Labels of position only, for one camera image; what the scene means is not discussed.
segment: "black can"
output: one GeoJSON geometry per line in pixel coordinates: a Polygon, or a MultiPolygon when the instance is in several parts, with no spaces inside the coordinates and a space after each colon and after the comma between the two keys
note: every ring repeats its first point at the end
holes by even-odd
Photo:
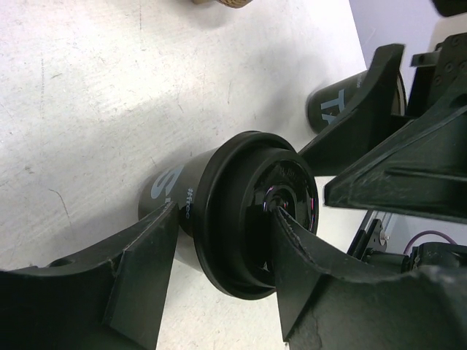
{"type": "MultiPolygon", "coordinates": [[[[362,71],[353,77],[329,85],[310,96],[306,106],[306,116],[315,133],[323,131],[344,111],[345,106],[362,85],[366,73],[367,71],[362,71]]],[[[396,115],[404,115],[405,110],[406,93],[404,82],[401,74],[398,74],[391,112],[396,115]]]]}
{"type": "Polygon", "coordinates": [[[271,210],[281,206],[316,233],[318,197],[306,162],[281,137],[248,131],[174,163],[143,190],[140,218],[177,202],[176,258],[202,270],[226,294],[248,300],[270,295],[271,210]]]}

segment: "brown object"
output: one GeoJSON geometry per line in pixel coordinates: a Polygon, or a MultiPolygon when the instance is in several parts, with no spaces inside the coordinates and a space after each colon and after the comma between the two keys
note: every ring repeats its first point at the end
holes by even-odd
{"type": "MultiPolygon", "coordinates": [[[[214,0],[192,0],[194,4],[205,4],[211,1],[214,0]]],[[[217,2],[220,2],[221,4],[232,7],[234,9],[239,9],[240,7],[243,7],[246,4],[249,4],[251,1],[252,0],[217,0],[217,2]]]]}

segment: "wire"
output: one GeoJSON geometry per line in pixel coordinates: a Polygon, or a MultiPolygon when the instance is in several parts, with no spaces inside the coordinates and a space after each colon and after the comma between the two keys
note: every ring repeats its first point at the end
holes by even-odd
{"type": "Polygon", "coordinates": [[[407,244],[406,248],[404,249],[404,255],[407,255],[409,253],[409,250],[410,248],[414,245],[415,241],[420,238],[420,237],[423,237],[423,236],[426,236],[426,235],[435,235],[435,236],[439,236],[439,237],[442,237],[444,238],[446,241],[450,242],[451,244],[457,244],[455,243],[455,241],[450,238],[446,233],[442,233],[442,232],[439,232],[439,231],[433,231],[433,230],[428,230],[428,231],[423,231],[423,232],[420,232],[418,233],[417,235],[414,236],[414,238],[412,238],[409,243],[407,244]]]}

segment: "hole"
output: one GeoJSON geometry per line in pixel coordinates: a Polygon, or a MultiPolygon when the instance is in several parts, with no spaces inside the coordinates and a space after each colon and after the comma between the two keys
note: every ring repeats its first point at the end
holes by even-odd
{"type": "Polygon", "coordinates": [[[451,108],[462,108],[464,106],[467,106],[467,93],[459,95],[454,100],[452,100],[451,104],[449,105],[451,108]]]}
{"type": "Polygon", "coordinates": [[[70,260],[70,259],[67,259],[66,257],[62,257],[61,259],[58,259],[56,261],[52,261],[48,267],[49,268],[57,268],[59,266],[69,265],[72,262],[74,262],[74,261],[70,260]]]}

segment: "white table surface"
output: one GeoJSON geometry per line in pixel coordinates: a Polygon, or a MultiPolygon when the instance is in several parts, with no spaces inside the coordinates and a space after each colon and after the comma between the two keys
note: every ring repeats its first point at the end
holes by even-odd
{"type": "MultiPolygon", "coordinates": [[[[306,97],[364,69],[347,0],[4,1],[0,268],[128,227],[151,174],[241,131],[302,148],[306,97]]],[[[362,217],[324,209],[318,234],[346,249],[362,217]]],[[[275,296],[227,297],[174,262],[158,349],[284,346],[275,296]]]]}

